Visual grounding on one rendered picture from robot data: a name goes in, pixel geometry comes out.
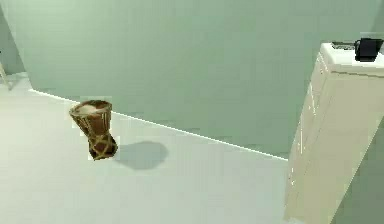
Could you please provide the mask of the brown goblet drum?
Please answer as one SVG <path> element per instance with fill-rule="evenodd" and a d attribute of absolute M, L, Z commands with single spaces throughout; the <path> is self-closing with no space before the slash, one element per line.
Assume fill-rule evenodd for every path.
<path fill-rule="evenodd" d="M 89 154 L 94 160 L 113 157 L 118 145 L 110 133 L 112 104 L 104 100 L 88 100 L 69 110 L 88 140 Z"/>

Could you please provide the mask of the cream cabinet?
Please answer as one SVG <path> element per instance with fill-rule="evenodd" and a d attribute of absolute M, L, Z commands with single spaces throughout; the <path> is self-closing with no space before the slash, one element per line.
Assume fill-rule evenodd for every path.
<path fill-rule="evenodd" d="M 331 224 L 384 119 L 384 54 L 323 43 L 288 159 L 284 219 Z"/>

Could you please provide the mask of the grey flat utensil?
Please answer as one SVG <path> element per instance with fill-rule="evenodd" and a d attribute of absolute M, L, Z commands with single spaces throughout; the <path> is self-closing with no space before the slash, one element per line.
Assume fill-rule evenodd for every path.
<path fill-rule="evenodd" d="M 350 43 L 350 42 L 347 43 L 347 42 L 333 41 L 333 42 L 331 42 L 331 46 L 334 49 L 342 49 L 342 50 L 354 50 L 355 49 L 354 43 Z"/>

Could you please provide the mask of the pale wooden furniture leg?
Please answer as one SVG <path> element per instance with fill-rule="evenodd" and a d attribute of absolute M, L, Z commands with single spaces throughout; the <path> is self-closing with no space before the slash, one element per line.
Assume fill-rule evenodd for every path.
<path fill-rule="evenodd" d="M 1 62 L 0 62 L 0 77 L 2 78 L 4 84 L 7 86 L 8 90 L 11 90 L 12 87 L 11 87 L 10 83 L 8 82 L 8 80 L 7 80 L 5 70 L 4 70 L 4 67 L 3 67 Z"/>

